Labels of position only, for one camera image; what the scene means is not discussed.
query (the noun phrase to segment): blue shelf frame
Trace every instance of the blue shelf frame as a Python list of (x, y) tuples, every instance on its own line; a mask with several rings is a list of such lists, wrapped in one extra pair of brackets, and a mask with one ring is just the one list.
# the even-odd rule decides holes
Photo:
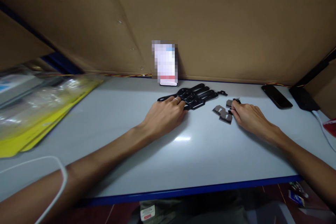
[(42, 56), (41, 59), (48, 63), (50, 66), (55, 68), (62, 74), (83, 74), (84, 72), (72, 63), (68, 58), (66, 58), (53, 44), (51, 44), (47, 39), (45, 39), (41, 34), (34, 30), (26, 21), (24, 21), (19, 15), (14, 11), (9, 9), (3, 2), (0, 1), (0, 10), (20, 24), (23, 28), (33, 34), (36, 38), (41, 40), (44, 44), (49, 46), (54, 50), (53, 53)]
[(81, 199), (76, 207), (93, 207), (99, 205), (112, 205), (126, 202), (137, 202), (145, 200), (156, 200), (161, 198), (172, 198), (180, 197), (193, 194), (202, 194), (202, 193), (212, 193), (217, 191), (225, 190), (234, 190), (240, 188), (248, 187), (258, 187), (266, 186), (271, 184), (281, 184), (288, 182), (301, 181), (302, 177), (300, 175), (287, 176), (287, 177), (277, 177), (277, 178), (267, 178), (261, 180), (251, 180), (235, 183), (226, 183), (226, 184), (217, 184), (217, 185), (206, 185), (200, 187), (189, 187), (182, 189), (174, 189), (167, 191), (154, 191), (154, 192), (145, 192), (139, 194), (126, 194), (126, 195), (117, 195), (117, 196), (107, 196), (107, 197), (98, 197), (98, 198), (88, 198)]

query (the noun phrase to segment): forearm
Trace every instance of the forearm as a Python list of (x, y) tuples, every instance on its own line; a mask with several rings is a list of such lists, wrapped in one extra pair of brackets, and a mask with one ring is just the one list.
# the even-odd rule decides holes
[[(66, 167), (68, 182), (65, 190), (44, 222), (74, 204), (121, 160), (141, 149), (148, 142), (145, 138), (149, 136), (135, 127), (108, 145), (69, 164)], [(0, 203), (0, 222), (34, 223), (56, 196), (61, 184), (62, 174), (58, 170), (17, 192)]]
[(336, 207), (336, 170), (296, 144), (284, 133), (277, 142), (277, 146), (315, 192), (331, 206)]

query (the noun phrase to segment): black phone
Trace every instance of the black phone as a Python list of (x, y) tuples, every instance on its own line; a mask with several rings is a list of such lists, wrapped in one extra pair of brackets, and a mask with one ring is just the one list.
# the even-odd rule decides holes
[(272, 100), (272, 102), (279, 108), (279, 109), (288, 109), (293, 107), (293, 104), (287, 100), (276, 87), (271, 85), (264, 85), (261, 89), (267, 94), (267, 96)]

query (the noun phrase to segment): blue table edge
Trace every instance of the blue table edge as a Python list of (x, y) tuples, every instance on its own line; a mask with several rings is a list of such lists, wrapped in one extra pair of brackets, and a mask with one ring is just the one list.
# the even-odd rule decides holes
[(261, 180), (250, 180), (226, 184), (206, 185), (199, 187), (189, 187), (181, 189), (173, 189), (166, 191), (154, 191), (144, 192), (138, 194), (125, 194), (116, 196), (106, 196), (97, 198), (84, 198), (81, 199), (75, 207), (93, 207), (99, 205), (112, 205), (126, 202), (137, 202), (145, 200), (156, 200), (161, 198), (180, 197), (193, 194), (212, 193), (217, 191), (234, 190), (248, 187), (266, 186), (270, 184), (288, 183), (294, 181), (300, 181), (302, 177), (300, 175), (293, 175), (287, 177), (266, 178)]

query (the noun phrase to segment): clear plastic packaging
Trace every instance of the clear plastic packaging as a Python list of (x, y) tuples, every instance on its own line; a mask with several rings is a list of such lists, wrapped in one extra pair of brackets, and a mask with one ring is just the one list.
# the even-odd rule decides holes
[(101, 78), (94, 75), (74, 76), (59, 86), (38, 89), (0, 110), (0, 140), (24, 133), (100, 82)]

